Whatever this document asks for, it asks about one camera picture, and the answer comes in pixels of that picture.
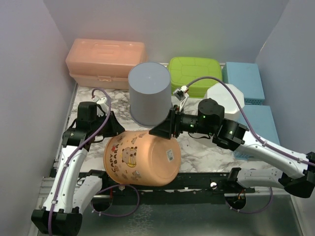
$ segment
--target pink storage box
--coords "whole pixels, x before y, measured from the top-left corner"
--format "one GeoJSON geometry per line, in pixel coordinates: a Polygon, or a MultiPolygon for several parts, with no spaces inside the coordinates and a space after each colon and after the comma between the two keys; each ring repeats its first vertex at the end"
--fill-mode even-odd
{"type": "Polygon", "coordinates": [[[129,89],[130,70],[147,61],[144,43],[76,39],[65,60],[80,86],[129,89]]]}

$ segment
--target gray floor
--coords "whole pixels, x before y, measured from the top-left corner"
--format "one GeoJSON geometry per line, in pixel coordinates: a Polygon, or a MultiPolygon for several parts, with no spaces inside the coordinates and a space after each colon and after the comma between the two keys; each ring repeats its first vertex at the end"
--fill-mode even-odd
{"type": "MultiPolygon", "coordinates": [[[[247,210],[262,207],[268,196],[251,196],[247,210]]],[[[132,206],[113,206],[119,214],[132,206]]],[[[277,195],[260,214],[243,215],[226,205],[140,206],[133,215],[111,218],[86,209],[79,236],[301,236],[290,196],[277,195]]]]}

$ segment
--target gray cylinder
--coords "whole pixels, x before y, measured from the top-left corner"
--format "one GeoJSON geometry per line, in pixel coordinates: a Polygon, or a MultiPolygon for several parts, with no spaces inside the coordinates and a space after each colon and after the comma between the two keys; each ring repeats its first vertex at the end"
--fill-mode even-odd
{"type": "Polygon", "coordinates": [[[161,123],[172,107],[171,76],[156,62],[144,62],[129,73],[130,114],[144,127],[161,123]]]}

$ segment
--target blue storage basket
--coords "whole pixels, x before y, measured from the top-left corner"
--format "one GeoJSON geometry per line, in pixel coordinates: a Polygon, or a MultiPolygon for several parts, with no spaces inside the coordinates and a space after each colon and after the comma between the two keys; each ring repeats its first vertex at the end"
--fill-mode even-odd
{"type": "MultiPolygon", "coordinates": [[[[256,134],[277,145],[280,145],[276,126],[269,106],[245,105],[244,112],[256,134]]],[[[237,122],[247,126],[242,115],[237,122]]],[[[253,156],[249,156],[238,151],[234,151],[233,154],[236,159],[241,160],[252,160],[252,158],[254,158],[253,156]]]]}
{"type": "Polygon", "coordinates": [[[222,69],[223,81],[244,94],[245,104],[262,105],[265,100],[257,64],[227,62],[222,69]]]}

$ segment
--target gray wall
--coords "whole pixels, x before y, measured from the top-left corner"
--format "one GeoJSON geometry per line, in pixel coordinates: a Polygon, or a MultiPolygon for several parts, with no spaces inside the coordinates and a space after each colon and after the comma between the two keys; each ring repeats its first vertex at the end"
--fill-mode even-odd
{"type": "Polygon", "coordinates": [[[304,153],[315,151],[314,12],[290,1],[256,59],[281,144],[304,153]]]}
{"type": "Polygon", "coordinates": [[[68,46],[78,37],[142,41],[149,59],[254,62],[288,0],[44,0],[68,46]]]}
{"type": "Polygon", "coordinates": [[[0,1],[0,235],[27,235],[74,89],[42,0],[0,1]]]}

